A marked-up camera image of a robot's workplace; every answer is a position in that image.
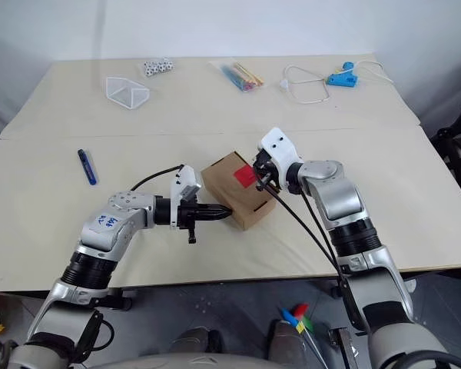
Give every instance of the blue pen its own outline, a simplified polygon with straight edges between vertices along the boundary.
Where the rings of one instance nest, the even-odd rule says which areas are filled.
[[[80,149],[77,151],[78,157],[80,158],[80,162],[82,164],[82,167],[84,168],[85,175],[87,176],[87,179],[91,185],[95,185],[98,183],[95,179],[94,176],[94,171],[92,170],[91,163],[89,163],[89,159],[87,158],[87,155],[85,154],[85,151]]]

